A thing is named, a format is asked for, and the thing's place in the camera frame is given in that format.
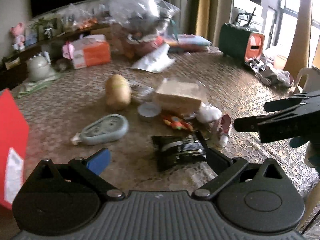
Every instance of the light blue oval object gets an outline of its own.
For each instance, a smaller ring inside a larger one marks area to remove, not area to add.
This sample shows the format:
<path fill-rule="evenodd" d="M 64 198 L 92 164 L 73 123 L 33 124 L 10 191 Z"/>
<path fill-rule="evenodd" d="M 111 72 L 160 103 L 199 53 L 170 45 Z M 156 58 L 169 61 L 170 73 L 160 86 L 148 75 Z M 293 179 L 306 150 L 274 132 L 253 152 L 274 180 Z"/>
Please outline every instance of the light blue oval object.
<path fill-rule="evenodd" d="M 86 145 L 119 140 L 129 130 L 128 120 L 119 114 L 107 115 L 85 127 L 80 135 Z"/>

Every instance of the screw head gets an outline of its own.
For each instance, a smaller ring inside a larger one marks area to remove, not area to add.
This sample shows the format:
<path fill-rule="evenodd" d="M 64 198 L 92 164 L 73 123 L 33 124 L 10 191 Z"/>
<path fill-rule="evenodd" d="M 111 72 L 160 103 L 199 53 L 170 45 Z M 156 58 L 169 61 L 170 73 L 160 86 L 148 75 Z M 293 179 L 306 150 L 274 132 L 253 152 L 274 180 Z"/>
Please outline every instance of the screw head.
<path fill-rule="evenodd" d="M 197 189 L 195 191 L 195 195 L 197 197 L 208 197 L 210 195 L 210 191 L 207 189 Z"/>
<path fill-rule="evenodd" d="M 123 194 L 123 192 L 119 189 L 111 189 L 111 190 L 108 190 L 107 191 L 107 195 L 109 197 L 112 197 L 112 198 L 118 198 L 118 197 L 121 197 Z"/>

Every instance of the white cap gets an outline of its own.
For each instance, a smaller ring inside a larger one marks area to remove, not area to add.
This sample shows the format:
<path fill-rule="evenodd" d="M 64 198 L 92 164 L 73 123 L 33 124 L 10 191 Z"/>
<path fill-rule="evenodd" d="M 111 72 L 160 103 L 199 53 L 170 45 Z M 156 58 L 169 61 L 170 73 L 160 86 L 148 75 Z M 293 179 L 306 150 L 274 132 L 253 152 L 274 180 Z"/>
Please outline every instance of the white cap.
<path fill-rule="evenodd" d="M 227 142 L 228 142 L 228 139 L 229 139 L 229 136 L 228 136 L 228 135 L 221 135 L 220 141 L 219 141 L 220 145 L 221 145 L 221 146 L 226 145 Z"/>

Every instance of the white sticker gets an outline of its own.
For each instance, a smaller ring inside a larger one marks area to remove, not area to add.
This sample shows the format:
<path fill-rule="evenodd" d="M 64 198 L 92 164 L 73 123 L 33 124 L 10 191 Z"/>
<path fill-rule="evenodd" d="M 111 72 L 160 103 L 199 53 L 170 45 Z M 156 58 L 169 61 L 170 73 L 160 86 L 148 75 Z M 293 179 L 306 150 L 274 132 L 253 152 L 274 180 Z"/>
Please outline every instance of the white sticker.
<path fill-rule="evenodd" d="M 12 204 L 23 184 L 23 159 L 13 149 L 9 149 L 4 177 L 4 200 Z"/>

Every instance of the gray gripper base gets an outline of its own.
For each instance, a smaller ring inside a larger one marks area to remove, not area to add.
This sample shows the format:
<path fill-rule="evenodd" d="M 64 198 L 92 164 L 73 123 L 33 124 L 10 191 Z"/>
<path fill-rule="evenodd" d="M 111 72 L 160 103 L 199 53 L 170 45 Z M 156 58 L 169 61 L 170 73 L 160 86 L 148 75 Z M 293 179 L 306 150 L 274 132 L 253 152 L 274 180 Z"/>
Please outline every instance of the gray gripper base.
<path fill-rule="evenodd" d="M 12 240 L 302 240 L 297 232 L 258 236 L 233 228 L 208 201 L 186 191 L 132 191 L 119 202 L 107 202 L 97 218 L 64 236 L 36 236 L 21 231 Z"/>

